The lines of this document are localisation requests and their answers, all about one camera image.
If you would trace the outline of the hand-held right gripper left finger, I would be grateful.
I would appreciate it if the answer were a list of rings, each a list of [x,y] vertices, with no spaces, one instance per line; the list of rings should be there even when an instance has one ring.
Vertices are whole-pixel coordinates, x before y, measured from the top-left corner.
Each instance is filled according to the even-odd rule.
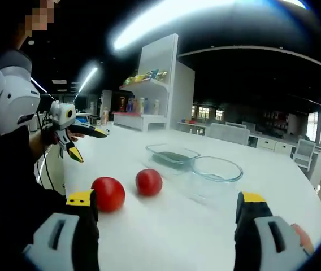
[[[34,270],[100,270],[97,222],[96,191],[73,193],[35,231],[23,256]]]

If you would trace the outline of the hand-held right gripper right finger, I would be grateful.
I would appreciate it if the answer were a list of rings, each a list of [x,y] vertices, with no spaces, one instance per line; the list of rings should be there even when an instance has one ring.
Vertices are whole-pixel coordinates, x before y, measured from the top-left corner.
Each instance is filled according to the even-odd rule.
[[[297,270],[311,255],[300,235],[258,194],[238,194],[235,223],[234,270]]]

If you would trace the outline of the person's left hand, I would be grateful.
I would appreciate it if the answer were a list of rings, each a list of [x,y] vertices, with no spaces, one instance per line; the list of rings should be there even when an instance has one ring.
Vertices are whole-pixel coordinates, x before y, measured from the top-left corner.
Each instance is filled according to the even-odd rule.
[[[66,129],[66,133],[69,136],[70,140],[73,142],[78,141],[78,138],[85,137],[84,134],[73,133],[68,128]],[[41,141],[46,146],[58,144],[59,141],[55,135],[55,128],[53,126],[49,125],[41,132]]]

